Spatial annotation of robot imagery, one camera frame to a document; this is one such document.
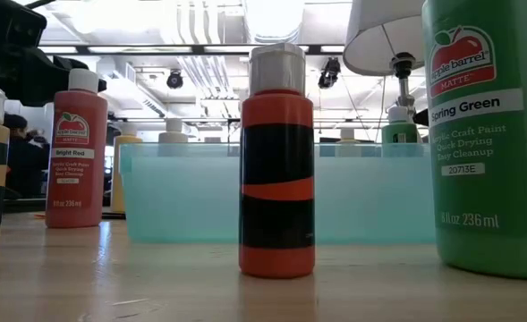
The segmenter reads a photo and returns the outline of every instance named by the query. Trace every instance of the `red paint bottle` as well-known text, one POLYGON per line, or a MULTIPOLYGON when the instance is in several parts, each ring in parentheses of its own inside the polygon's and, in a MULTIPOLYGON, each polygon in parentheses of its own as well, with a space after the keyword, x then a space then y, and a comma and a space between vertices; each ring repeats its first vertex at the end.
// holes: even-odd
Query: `red paint bottle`
POLYGON ((314 130, 303 51, 253 49, 250 92, 242 105, 239 265, 258 277, 308 275, 315 265, 314 130))
POLYGON ((98 93, 98 76, 70 71, 67 91, 56 93, 47 227, 98 225, 102 217, 107 102, 98 93))

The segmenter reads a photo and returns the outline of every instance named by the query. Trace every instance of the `camera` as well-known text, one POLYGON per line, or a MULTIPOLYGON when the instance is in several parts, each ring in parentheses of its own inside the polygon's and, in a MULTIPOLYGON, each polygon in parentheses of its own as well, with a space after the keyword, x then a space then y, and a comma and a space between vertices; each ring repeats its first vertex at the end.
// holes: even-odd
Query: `camera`
POLYGON ((341 64, 338 58, 329 57, 325 68, 320 73, 319 88, 330 89, 338 80, 338 73, 341 72, 341 64))
POLYGON ((170 71, 170 75, 167 77, 166 85, 170 89, 179 89, 181 86, 183 86, 182 71, 170 71))

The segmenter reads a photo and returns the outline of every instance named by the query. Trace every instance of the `ceiling light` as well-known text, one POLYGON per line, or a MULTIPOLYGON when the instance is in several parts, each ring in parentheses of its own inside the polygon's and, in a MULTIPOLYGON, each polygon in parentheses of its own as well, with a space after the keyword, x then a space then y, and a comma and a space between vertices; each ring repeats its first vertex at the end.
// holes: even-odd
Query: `ceiling light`
POLYGON ((72 25, 83 34, 97 29, 142 32, 154 21, 150 13, 142 10, 145 4, 138 0, 91 0, 77 5, 79 9, 72 15, 72 25))
POLYGON ((258 46, 205 46, 206 53, 239 53, 248 54, 258 46))
POLYGON ((190 123, 201 123, 201 122, 211 122, 211 123, 226 123, 227 119, 225 118, 183 118, 182 122, 190 123))
POLYGON ((305 6, 303 0, 243 0, 242 3, 245 26, 252 42, 293 42, 298 38, 305 6))
POLYGON ((129 118, 126 122, 132 123, 163 123, 165 122, 162 118, 129 118))
POLYGON ((320 51, 323 53, 343 53, 344 46, 321 46, 320 51))
POLYGON ((47 55, 62 55, 62 54, 76 54, 76 47, 58 47, 58 46, 49 46, 49 47, 38 47, 47 55))
POLYGON ((162 54, 162 53, 191 53, 191 47, 170 47, 170 46, 132 46, 132 47, 117 47, 117 46, 90 46, 89 50, 96 54, 118 54, 118 53, 134 53, 134 54, 162 54))

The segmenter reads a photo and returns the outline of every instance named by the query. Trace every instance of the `table surface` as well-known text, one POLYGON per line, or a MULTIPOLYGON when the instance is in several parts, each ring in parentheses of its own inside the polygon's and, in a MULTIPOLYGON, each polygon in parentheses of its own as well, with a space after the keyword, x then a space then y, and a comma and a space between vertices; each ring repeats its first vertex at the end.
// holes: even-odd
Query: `table surface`
POLYGON ((131 244, 124 221, 9 215, 0 321, 527 321, 527 281, 440 265, 434 246, 318 247, 312 276, 241 275, 234 245, 131 244))

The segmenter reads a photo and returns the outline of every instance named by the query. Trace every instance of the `lamp shade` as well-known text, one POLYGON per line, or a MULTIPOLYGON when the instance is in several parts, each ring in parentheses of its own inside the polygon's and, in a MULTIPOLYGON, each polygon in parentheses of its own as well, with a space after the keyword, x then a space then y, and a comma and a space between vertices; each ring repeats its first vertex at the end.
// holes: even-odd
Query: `lamp shade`
POLYGON ((346 34, 344 64, 365 76, 392 75, 395 54, 424 65, 421 11, 424 0, 354 0, 346 34))

